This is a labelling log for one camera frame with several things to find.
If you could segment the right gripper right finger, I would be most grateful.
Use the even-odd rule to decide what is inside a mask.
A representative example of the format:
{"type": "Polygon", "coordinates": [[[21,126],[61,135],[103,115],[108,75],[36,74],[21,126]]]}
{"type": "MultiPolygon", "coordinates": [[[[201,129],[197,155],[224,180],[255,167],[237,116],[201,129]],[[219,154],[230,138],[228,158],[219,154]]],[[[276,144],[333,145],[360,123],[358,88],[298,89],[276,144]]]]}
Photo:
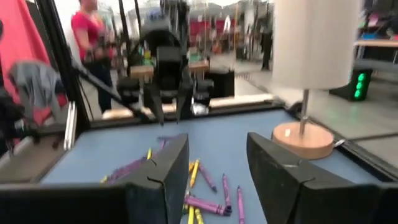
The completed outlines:
{"type": "Polygon", "coordinates": [[[355,184],[248,133],[249,170],[268,223],[397,224],[397,184],[355,184]]]}

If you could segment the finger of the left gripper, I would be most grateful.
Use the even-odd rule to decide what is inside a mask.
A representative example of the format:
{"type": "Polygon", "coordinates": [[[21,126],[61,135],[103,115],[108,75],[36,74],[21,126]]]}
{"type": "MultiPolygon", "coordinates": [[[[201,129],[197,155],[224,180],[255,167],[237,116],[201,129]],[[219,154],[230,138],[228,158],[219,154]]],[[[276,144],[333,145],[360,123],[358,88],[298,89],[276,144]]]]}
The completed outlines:
{"type": "Polygon", "coordinates": [[[176,119],[188,119],[192,116],[192,88],[180,88],[177,93],[176,119]]]}
{"type": "Polygon", "coordinates": [[[162,100],[157,85],[146,85],[144,87],[144,106],[151,110],[160,124],[164,124],[162,100]]]}

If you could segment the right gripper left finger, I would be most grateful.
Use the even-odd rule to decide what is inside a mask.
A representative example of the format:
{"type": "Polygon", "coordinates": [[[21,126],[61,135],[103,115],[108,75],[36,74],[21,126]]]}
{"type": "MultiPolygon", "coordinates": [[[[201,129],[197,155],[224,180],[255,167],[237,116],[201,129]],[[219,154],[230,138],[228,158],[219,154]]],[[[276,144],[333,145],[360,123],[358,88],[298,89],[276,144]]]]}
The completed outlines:
{"type": "Polygon", "coordinates": [[[188,179],[187,134],[112,184],[1,186],[1,223],[179,223],[188,179]]]}

